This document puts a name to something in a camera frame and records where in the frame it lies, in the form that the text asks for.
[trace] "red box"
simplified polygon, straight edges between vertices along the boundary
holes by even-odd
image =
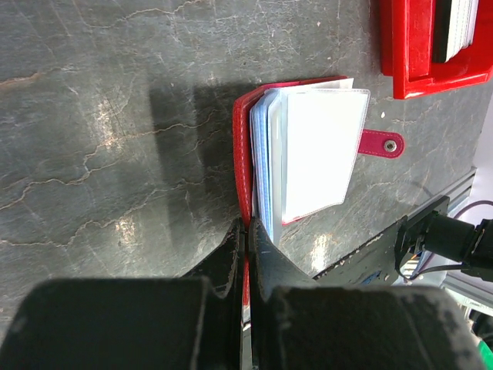
[[[479,0],[472,45],[446,63],[431,62],[434,9],[435,0],[380,0],[381,69],[394,77],[395,99],[473,86],[493,75],[493,1]]]

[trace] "black cylinder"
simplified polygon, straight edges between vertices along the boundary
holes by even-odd
[[[474,246],[475,226],[438,214],[424,237],[424,249],[454,261],[462,261]]]

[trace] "cracked marble surface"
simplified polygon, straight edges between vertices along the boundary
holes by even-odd
[[[12,0],[0,24],[0,338],[40,281],[176,276],[211,252],[239,215],[231,108],[259,84],[353,76],[365,127],[407,140],[286,229],[309,274],[467,172],[493,90],[394,101],[375,0]]]

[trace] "green object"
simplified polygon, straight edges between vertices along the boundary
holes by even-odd
[[[479,353],[485,362],[487,370],[493,370],[493,351],[488,347],[483,341],[479,342],[478,345]]]

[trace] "red card holder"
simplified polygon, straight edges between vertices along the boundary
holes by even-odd
[[[253,164],[250,144],[250,110],[268,89],[288,86],[309,85],[312,83],[346,79],[346,76],[335,76],[304,81],[279,82],[263,85],[234,102],[233,105],[233,159],[236,191],[240,202],[240,212],[245,228],[250,225],[252,217],[252,183]],[[404,138],[398,133],[364,129],[361,135],[358,153],[384,158],[397,158],[404,152]],[[246,256],[245,274],[243,279],[243,305],[250,302],[248,278],[248,256]]]

